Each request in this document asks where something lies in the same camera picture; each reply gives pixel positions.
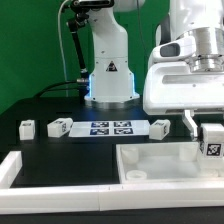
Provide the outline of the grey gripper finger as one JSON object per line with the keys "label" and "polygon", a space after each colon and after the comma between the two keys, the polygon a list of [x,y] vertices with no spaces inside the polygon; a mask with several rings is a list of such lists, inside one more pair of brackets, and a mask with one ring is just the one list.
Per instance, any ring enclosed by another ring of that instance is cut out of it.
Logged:
{"label": "grey gripper finger", "polygon": [[182,114],[182,121],[190,131],[190,136],[193,141],[198,138],[198,126],[193,120],[194,112],[192,110],[185,110]]}

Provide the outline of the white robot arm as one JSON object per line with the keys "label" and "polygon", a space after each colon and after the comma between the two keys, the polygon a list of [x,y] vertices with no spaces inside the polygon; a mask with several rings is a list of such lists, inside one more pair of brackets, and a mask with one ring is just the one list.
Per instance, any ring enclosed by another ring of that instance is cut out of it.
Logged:
{"label": "white robot arm", "polygon": [[[87,102],[105,108],[136,99],[126,30],[111,8],[97,7],[89,15],[95,67]],[[224,0],[170,0],[148,60],[143,109],[180,114],[193,138],[196,113],[224,111]]]}

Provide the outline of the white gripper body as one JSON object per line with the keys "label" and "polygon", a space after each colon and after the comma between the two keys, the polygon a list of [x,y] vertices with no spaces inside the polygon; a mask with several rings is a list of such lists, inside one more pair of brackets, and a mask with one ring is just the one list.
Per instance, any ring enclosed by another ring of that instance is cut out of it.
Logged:
{"label": "white gripper body", "polygon": [[224,110],[224,72],[192,73],[185,62],[154,64],[145,80],[143,109],[149,115],[219,113]]}

